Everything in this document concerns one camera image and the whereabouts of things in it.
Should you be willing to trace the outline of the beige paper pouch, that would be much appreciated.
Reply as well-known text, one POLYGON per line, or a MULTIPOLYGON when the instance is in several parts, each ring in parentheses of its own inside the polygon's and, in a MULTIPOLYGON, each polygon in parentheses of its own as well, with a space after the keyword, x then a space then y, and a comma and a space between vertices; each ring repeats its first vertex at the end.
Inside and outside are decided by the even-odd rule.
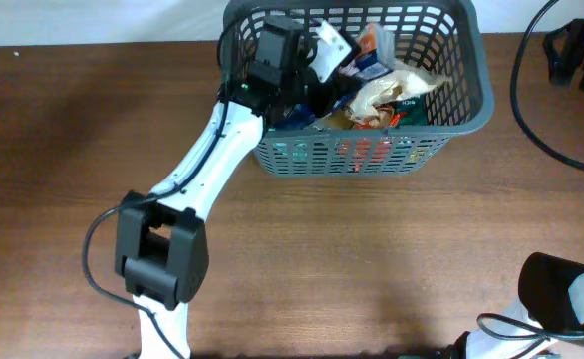
POLYGON ((376 106, 419 97, 449 80, 449 76, 430 73, 396 60, 389 74, 367 82, 358 91, 346 105, 346 114, 354 122, 362 123, 379 115, 376 106))

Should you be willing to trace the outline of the brown paper pouch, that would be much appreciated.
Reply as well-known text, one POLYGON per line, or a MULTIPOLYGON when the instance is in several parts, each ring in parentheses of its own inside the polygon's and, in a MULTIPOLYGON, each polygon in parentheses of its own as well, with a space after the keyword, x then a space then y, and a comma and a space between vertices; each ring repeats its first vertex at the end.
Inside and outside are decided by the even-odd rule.
POLYGON ((352 119, 349 113, 338 110, 335 113, 319 120, 322 129, 333 130, 368 130, 394 128, 400 120, 400 116, 389 108, 380 108, 375 116, 361 119, 352 119))

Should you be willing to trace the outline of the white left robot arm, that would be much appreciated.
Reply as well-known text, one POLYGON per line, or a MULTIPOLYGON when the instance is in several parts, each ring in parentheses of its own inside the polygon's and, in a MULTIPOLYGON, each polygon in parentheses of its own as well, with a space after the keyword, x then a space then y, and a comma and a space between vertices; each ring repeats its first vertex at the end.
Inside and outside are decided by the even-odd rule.
POLYGON ((308 32, 288 16, 268 16, 255 52, 222 61, 218 101, 203 133, 147 195, 129 192, 118 209, 115 272, 139 314, 142 358, 187 358, 188 304, 209 265, 205 223, 237 166, 289 107, 326 115, 349 93, 342 77, 359 52, 327 21, 308 32))

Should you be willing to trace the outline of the small pale green packet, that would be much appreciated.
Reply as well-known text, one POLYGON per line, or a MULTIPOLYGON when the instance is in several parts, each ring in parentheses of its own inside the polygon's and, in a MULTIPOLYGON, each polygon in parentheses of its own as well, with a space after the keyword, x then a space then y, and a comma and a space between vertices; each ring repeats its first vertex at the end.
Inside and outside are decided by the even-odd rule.
POLYGON ((303 163, 308 158, 308 148, 305 143, 274 143, 276 160, 286 160, 303 163))

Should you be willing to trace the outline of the orange spaghetti pasta pack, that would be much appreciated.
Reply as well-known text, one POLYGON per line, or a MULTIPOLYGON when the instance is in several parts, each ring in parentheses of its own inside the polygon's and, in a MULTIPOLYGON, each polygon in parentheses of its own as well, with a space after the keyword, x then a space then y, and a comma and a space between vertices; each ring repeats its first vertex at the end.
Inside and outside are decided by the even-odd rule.
MULTIPOLYGON (((381 111, 379 118, 371 118, 365 123, 354 123, 352 130, 381 130, 396 128, 403 118, 407 116, 406 111, 398 113, 381 111)), ((361 138, 359 140, 343 141, 339 147, 338 154, 345 156, 348 151, 351 152, 349 159, 348 171, 354 173, 364 173, 366 167, 376 169, 390 153, 393 139, 388 136, 381 136, 373 142, 372 138, 361 138)))

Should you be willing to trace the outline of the grey plastic laundry basket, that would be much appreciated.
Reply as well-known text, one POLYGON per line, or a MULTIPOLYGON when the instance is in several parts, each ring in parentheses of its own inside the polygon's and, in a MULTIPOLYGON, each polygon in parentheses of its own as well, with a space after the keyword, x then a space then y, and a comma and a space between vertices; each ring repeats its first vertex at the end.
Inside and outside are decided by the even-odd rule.
POLYGON ((268 15, 287 15, 315 31, 325 19, 357 34, 377 22, 395 34, 403 62, 447 80, 423 95, 421 120, 394 128, 274 130, 254 153, 271 174, 283 177, 404 175, 418 170, 450 139, 483 127, 494 111, 477 12, 467 0, 237 0, 223 13, 219 50, 225 76, 256 50, 268 15))

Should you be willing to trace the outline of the green Nescafe coffee bag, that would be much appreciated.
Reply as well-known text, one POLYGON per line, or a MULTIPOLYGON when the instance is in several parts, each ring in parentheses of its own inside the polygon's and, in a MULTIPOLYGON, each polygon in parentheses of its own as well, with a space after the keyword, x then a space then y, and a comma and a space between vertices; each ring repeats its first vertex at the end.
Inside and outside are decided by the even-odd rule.
POLYGON ((391 128, 400 126, 425 126, 428 121, 425 109, 425 96, 420 95, 406 100, 392 102, 394 114, 390 120, 391 128))

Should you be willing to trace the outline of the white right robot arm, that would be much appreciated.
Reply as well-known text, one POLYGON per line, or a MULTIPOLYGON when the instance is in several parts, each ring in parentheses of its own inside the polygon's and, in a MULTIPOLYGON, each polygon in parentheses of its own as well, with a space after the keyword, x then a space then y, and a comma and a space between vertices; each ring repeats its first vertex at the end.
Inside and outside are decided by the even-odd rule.
MULTIPOLYGON (((584 72, 584 19, 545 35, 549 80, 571 83, 584 72)), ((584 92, 584 75, 579 88, 584 92)), ((557 342, 584 346, 584 264, 535 252, 524 262, 516 300, 501 314, 482 313, 477 329, 437 352, 438 358, 547 358, 557 342)))

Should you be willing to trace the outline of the Kleenex tissue multipack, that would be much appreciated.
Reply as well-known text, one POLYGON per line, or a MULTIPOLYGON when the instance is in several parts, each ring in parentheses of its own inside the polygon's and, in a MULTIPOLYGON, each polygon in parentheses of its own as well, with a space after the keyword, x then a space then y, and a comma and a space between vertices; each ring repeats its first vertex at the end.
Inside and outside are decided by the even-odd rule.
POLYGON ((322 24, 318 55, 299 71, 292 104, 272 127, 299 130, 331 116, 365 84, 391 73, 394 60, 394 34, 380 24, 367 24, 357 37, 322 24))

